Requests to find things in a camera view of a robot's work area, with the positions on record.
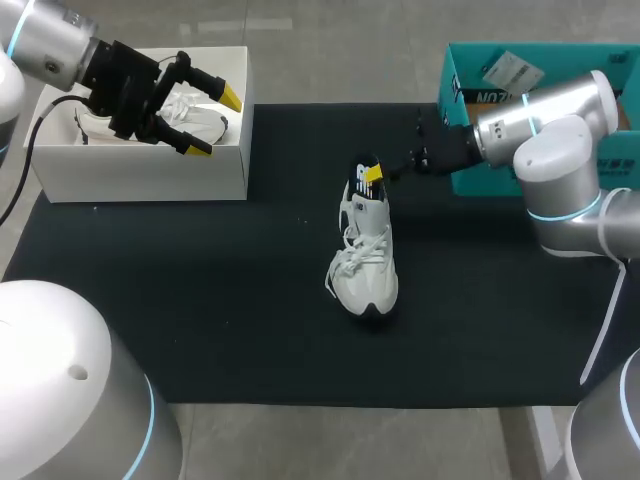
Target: black cable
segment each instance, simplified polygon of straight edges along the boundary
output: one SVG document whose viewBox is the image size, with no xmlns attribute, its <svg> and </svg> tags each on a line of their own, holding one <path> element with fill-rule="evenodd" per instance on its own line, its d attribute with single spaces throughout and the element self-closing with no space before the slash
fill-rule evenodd
<svg viewBox="0 0 640 480">
<path fill-rule="evenodd" d="M 60 105 L 62 102 L 67 102 L 70 100 L 75 100 L 85 105 L 87 104 L 86 98 L 78 97 L 76 95 L 65 95 L 64 97 L 56 98 L 53 102 L 51 102 L 51 104 L 47 108 L 45 108 L 44 112 L 42 112 L 40 114 L 40 117 L 38 117 L 38 119 L 36 120 L 36 123 L 33 126 L 33 130 L 31 131 L 31 138 L 29 139 L 29 148 L 27 148 L 27 156 L 24 161 L 24 168 L 22 169 L 22 175 L 20 176 L 20 181 L 18 182 L 18 188 L 16 189 L 16 192 L 13 194 L 13 198 L 11 199 L 11 202 L 9 202 L 9 206 L 0 217 L 0 227 L 4 224 L 4 222 L 7 221 L 7 218 L 9 218 L 9 215 L 11 215 L 11 212 L 15 208 L 16 203 L 18 203 L 18 199 L 20 198 L 20 195 L 22 195 L 22 189 L 24 188 L 25 183 L 27 183 L 27 177 L 29 176 L 29 168 L 31 167 L 31 157 L 33 156 L 33 148 L 35 146 L 36 136 L 38 135 L 38 130 L 40 130 L 40 126 L 42 125 L 42 122 L 44 121 L 45 118 L 47 118 L 47 115 L 51 113 L 51 110 L 53 110 L 55 107 Z"/>
</svg>

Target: white shoe box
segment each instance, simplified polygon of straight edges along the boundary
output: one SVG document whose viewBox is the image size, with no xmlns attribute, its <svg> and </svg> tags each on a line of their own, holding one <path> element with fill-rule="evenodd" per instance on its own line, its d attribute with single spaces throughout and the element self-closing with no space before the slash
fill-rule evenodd
<svg viewBox="0 0 640 480">
<path fill-rule="evenodd" d="M 237 113 L 202 93 L 198 105 L 211 104 L 229 120 L 211 157 L 180 155 L 168 145 L 136 142 L 81 145 L 74 119 L 80 104 L 64 102 L 38 132 L 33 168 L 52 203 L 246 200 L 253 128 L 253 77 L 246 47 L 154 48 L 140 52 L 162 60 L 185 51 L 192 66 L 224 78 L 243 101 Z M 197 92 L 186 83 L 174 91 Z M 45 87 L 31 128 L 44 108 L 65 93 Z M 26 150 L 31 129 L 25 139 Z"/>
</svg>

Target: shoe tongue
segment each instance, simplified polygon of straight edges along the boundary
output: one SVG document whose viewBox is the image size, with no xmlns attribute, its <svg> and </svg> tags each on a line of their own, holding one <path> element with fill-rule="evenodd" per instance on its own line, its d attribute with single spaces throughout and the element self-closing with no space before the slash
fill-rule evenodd
<svg viewBox="0 0 640 480">
<path fill-rule="evenodd" d="M 384 202 L 361 197 L 357 193 L 351 197 L 353 218 L 361 235 L 376 237 L 387 228 L 388 212 Z"/>
</svg>

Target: black mat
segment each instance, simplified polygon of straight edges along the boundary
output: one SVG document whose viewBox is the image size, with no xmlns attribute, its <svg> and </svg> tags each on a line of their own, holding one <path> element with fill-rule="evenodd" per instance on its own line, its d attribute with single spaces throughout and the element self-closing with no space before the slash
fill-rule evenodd
<svg viewBox="0 0 640 480">
<path fill-rule="evenodd" d="M 406 155 L 415 118 L 416 106 L 257 106 L 249 202 L 40 198 L 5 280 L 82 294 L 170 402 L 575 404 L 640 346 L 640 298 L 627 282 L 581 389 L 616 269 L 544 254 L 519 199 L 403 179 L 389 188 L 395 325 L 363 330 L 325 291 L 348 162 Z"/>
</svg>

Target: shoelace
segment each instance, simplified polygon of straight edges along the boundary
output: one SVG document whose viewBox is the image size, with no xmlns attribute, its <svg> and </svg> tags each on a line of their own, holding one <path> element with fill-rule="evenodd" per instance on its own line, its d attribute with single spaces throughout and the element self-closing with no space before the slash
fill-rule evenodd
<svg viewBox="0 0 640 480">
<path fill-rule="evenodd" d="M 183 121 L 189 111 L 196 106 L 196 100 L 200 97 L 199 93 L 180 93 L 173 92 L 160 109 L 160 115 L 169 121 L 169 125 L 177 121 Z"/>
<path fill-rule="evenodd" d="M 358 235 L 354 238 L 355 228 L 352 224 L 345 229 L 342 236 L 345 249 L 336 252 L 336 256 L 333 257 L 324 279 L 324 287 L 329 290 L 333 298 L 337 297 L 331 288 L 329 280 L 336 274 L 344 273 L 345 275 L 353 276 L 356 269 L 363 263 L 384 263 L 388 231 L 389 226 L 384 232 L 372 239 L 363 235 Z"/>
</svg>

